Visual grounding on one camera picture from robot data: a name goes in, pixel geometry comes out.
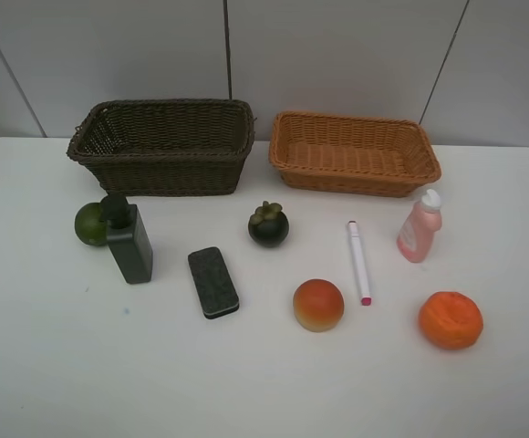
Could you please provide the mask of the orange mandarin fruit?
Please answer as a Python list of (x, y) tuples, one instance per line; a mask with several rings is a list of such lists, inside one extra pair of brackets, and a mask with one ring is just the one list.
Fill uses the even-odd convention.
[(483, 332), (482, 312), (472, 299), (459, 292), (432, 294), (420, 307), (417, 322), (423, 337), (445, 350), (467, 349)]

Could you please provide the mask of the dark mangosteen fruit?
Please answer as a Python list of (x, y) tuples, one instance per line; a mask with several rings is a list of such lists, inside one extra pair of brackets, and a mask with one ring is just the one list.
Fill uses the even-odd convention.
[(248, 233), (260, 246), (274, 248), (288, 236), (289, 222), (280, 203), (263, 201), (248, 221)]

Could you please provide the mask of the green lime fruit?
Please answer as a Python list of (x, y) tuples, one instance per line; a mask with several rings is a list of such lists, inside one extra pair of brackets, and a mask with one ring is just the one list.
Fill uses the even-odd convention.
[(87, 203), (78, 210), (74, 230), (83, 244), (96, 247), (107, 244), (107, 223), (100, 216), (100, 203)]

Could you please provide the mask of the pink lotion bottle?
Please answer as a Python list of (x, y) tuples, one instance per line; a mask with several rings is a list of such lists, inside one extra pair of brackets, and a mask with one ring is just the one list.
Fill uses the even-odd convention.
[(397, 246), (411, 263), (421, 263), (426, 259), (434, 236), (442, 227), (441, 206), (439, 194), (428, 189), (413, 205), (400, 228)]

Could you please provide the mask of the white pink marker pen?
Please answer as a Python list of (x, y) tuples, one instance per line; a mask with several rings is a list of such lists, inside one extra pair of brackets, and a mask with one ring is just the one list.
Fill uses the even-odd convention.
[(349, 221), (347, 223), (347, 231), (349, 235), (350, 250), (352, 255), (354, 276), (358, 288), (359, 301), (363, 307), (368, 307), (372, 304), (372, 297), (370, 294), (368, 271), (358, 224), (355, 221)]

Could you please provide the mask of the black whiteboard eraser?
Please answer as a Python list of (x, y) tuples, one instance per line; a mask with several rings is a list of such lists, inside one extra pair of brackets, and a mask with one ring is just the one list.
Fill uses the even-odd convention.
[(239, 309), (240, 299), (218, 247), (190, 253), (188, 265), (202, 313), (207, 319), (216, 319)]

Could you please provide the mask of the orange wicker basket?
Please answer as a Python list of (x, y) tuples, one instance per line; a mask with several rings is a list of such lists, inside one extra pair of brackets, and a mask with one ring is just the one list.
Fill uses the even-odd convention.
[(292, 188), (406, 197), (441, 178), (414, 121), (284, 111), (275, 116), (269, 161)]

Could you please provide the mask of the dark green pump bottle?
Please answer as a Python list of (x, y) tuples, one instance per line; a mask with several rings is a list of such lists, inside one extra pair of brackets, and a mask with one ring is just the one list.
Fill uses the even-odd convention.
[(122, 194), (111, 193), (100, 207), (107, 244), (125, 281), (131, 285), (150, 282), (153, 251), (138, 206)]

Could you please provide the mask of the dark brown wicker basket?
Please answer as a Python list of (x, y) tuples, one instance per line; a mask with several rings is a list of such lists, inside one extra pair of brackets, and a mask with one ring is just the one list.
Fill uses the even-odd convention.
[(253, 144), (242, 100), (112, 100), (89, 112), (67, 156), (107, 193), (215, 196), (236, 190)]

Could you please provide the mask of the orange round bread bun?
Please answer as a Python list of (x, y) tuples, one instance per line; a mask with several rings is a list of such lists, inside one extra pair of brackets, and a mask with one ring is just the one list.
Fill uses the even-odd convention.
[(312, 332), (325, 332), (337, 326), (345, 311), (340, 290), (324, 279), (310, 279), (300, 285), (293, 296), (297, 322)]

